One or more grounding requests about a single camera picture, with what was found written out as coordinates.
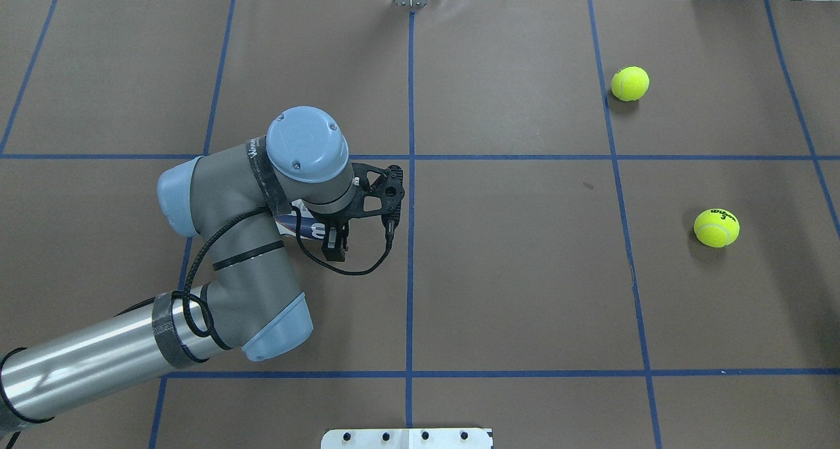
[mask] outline black strap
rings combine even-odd
[[[155,305],[152,306],[152,332],[160,354],[174,368],[188,368],[193,362],[199,364],[207,362],[207,359],[195,357],[180,341],[178,331],[175,329],[175,320],[172,318],[170,293],[162,293],[155,297]]]
[[[234,255],[233,257],[228,257],[223,261],[218,261],[218,263],[214,263],[213,270],[218,272],[219,270],[222,270],[225,267],[230,267],[238,263],[243,263],[248,259],[258,257],[259,255],[263,255],[267,252],[275,251],[276,249],[282,249],[283,246],[283,240],[281,239],[278,240],[278,242],[272,242],[270,244],[266,244],[255,249],[250,249],[250,251],[243,252],[241,254]]]
[[[271,159],[268,158],[268,151],[265,150],[265,136],[250,140],[248,144],[245,144],[245,149],[251,171],[254,173],[257,184],[260,185],[271,215],[279,218],[279,216],[291,213],[289,198],[286,198],[283,186],[280,180],[277,180],[277,174],[274,173]]]
[[[12,402],[9,400],[9,396],[6,395],[6,387],[3,386],[3,366],[6,365],[6,360],[8,360],[9,357],[11,357],[11,356],[13,356],[17,353],[20,353],[20,351],[25,351],[25,350],[26,350],[26,347],[18,347],[14,351],[11,351],[11,353],[6,354],[6,356],[4,356],[2,360],[0,360],[0,396],[3,397],[3,404],[5,406],[5,409],[8,410],[12,414],[12,416],[19,419],[19,421],[17,421],[17,425],[15,426],[15,428],[8,428],[8,427],[0,428],[0,429],[3,429],[4,431],[19,431],[19,430],[23,430],[23,429],[26,429],[26,428],[30,428],[34,425],[44,424],[44,423],[46,423],[48,421],[51,421],[53,419],[53,418],[33,419],[33,418],[27,418],[26,416],[23,416],[23,414],[18,412],[18,410],[14,409],[14,407],[12,406]]]
[[[204,286],[201,287],[200,297],[204,300],[204,303],[207,303],[207,288],[210,288],[210,284],[204,284]],[[216,326],[210,328],[210,338],[213,339],[213,342],[215,342],[216,345],[218,345],[223,350],[230,351],[231,349],[233,349],[233,347],[225,344],[224,341],[222,341],[222,337],[219,336],[218,332],[216,332]]]

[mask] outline tennis ball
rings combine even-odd
[[[719,207],[706,209],[694,221],[694,234],[709,247],[729,246],[738,239],[739,232],[741,224],[735,215]]]
[[[638,66],[628,66],[612,76],[612,94],[621,101],[636,101],[644,96],[650,85],[648,72]]]

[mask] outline metal tube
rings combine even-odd
[[[181,342],[199,358],[221,353],[212,339],[192,335],[180,300],[173,304]],[[197,308],[192,303],[203,329]],[[47,419],[174,370],[160,354],[148,305],[10,356],[0,384],[13,409],[30,419]]]

